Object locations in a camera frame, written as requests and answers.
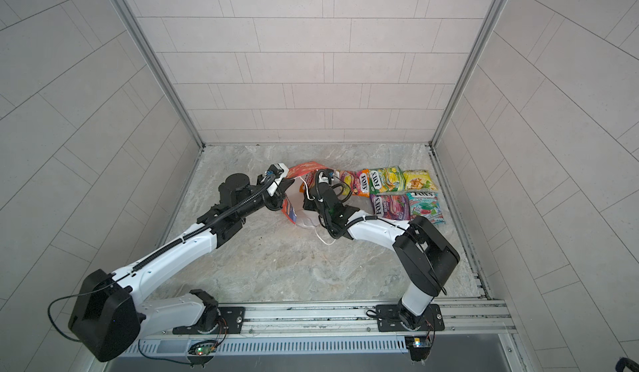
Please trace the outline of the red paper gift bag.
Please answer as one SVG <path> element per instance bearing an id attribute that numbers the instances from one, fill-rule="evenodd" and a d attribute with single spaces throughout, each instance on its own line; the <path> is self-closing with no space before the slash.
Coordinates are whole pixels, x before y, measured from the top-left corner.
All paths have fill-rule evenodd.
<path id="1" fill-rule="evenodd" d="M 318 212 L 304 209 L 305 201 L 309 202 L 311 198 L 309 189 L 314 182 L 314 173 L 321 169 L 326 169 L 326 166 L 318 162 L 305 162 L 289 168 L 287 177 L 293 180 L 293 184 L 286 190 L 282 212 L 294 225 L 312 230 L 325 245 L 331 246 L 335 240 L 329 243 L 318 232 L 320 228 Z"/>

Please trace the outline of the orange Fox's candy packet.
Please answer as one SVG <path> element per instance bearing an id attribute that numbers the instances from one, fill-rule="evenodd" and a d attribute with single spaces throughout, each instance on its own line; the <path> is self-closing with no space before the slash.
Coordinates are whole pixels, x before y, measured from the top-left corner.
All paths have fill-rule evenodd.
<path id="1" fill-rule="evenodd" d="M 369 197 L 369 169 L 363 169 L 356 172 L 342 171 L 339 173 L 342 182 L 349 186 L 353 196 Z"/>

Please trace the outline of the green Fox's candy packet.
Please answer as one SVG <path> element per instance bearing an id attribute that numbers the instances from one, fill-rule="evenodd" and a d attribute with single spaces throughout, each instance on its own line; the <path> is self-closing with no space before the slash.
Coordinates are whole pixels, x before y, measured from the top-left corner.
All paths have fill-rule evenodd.
<path id="1" fill-rule="evenodd" d="M 379 195 L 388 192 L 403 192 L 405 179 L 400 167 L 375 168 L 369 170 L 370 193 Z"/>

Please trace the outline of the purple Fox's berries packet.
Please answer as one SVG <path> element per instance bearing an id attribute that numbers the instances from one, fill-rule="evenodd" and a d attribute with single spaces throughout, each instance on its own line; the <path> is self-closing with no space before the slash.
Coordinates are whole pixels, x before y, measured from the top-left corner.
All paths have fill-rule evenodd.
<path id="1" fill-rule="evenodd" d="M 405 194 L 371 194 L 369 199 L 376 216 L 394 221 L 408 221 L 410 219 L 409 200 Z"/>

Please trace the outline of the yellow snack packet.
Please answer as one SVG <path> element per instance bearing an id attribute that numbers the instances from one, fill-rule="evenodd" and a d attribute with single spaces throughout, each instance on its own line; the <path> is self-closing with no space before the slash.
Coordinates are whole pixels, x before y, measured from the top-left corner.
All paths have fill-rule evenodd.
<path id="1" fill-rule="evenodd" d="M 439 190 L 427 170 L 403 171 L 403 177 L 404 190 L 407 192 L 437 192 Z"/>

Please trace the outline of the teal Fox's candy packet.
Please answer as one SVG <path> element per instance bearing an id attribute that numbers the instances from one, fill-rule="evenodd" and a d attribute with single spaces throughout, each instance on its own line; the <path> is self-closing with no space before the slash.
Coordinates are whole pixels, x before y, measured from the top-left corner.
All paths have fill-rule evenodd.
<path id="1" fill-rule="evenodd" d="M 434 225 L 445 222 L 436 192 L 408 192 L 407 199 L 411 220 L 424 217 Z"/>

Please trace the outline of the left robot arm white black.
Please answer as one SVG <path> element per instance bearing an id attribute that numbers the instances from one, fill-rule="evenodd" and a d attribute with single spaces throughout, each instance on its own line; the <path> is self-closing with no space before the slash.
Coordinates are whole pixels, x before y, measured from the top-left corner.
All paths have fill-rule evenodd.
<path id="1" fill-rule="evenodd" d="M 243 173 L 220 186 L 218 204 L 183 234 L 140 260 L 114 272 L 87 276 L 75 301 L 68 329 L 101 362 L 113 360 L 135 341 L 163 331 L 223 333 L 217 300 L 204 290 L 150 301 L 149 295 L 191 262 L 214 252 L 234 237 L 252 213 L 282 209 L 292 184 L 288 169 L 274 164 L 252 184 Z"/>

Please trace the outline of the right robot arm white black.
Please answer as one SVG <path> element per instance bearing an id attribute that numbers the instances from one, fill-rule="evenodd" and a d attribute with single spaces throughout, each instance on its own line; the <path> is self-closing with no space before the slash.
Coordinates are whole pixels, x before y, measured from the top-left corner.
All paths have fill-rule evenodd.
<path id="1" fill-rule="evenodd" d="M 419 330 L 429 322 L 431 302 L 444 292 L 445 283 L 459 264 L 453 245 L 425 217 L 391 222 L 350 206 L 335 192 L 334 172 L 320 169 L 315 184 L 306 188 L 304 209 L 317 212 L 319 223 L 334 239 L 371 242 L 396 254 L 410 284 L 398 303 L 392 321 L 407 330 Z"/>

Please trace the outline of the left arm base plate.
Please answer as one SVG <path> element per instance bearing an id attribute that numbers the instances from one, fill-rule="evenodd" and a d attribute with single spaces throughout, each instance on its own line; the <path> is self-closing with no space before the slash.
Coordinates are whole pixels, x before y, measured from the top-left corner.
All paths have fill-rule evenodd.
<path id="1" fill-rule="evenodd" d="M 235 335 L 241 333 L 246 308 L 223 306 L 206 310 L 195 325 L 179 326 L 173 335 Z"/>

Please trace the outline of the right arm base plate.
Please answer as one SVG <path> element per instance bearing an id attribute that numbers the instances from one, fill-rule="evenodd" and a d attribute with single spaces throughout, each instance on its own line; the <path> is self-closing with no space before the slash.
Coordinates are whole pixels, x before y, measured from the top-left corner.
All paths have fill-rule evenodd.
<path id="1" fill-rule="evenodd" d="M 367 317 L 375 320 L 380 332 L 428 332 L 445 330 L 440 307 L 431 303 L 421 315 L 412 314 L 401 303 L 376 305 L 366 311 Z"/>

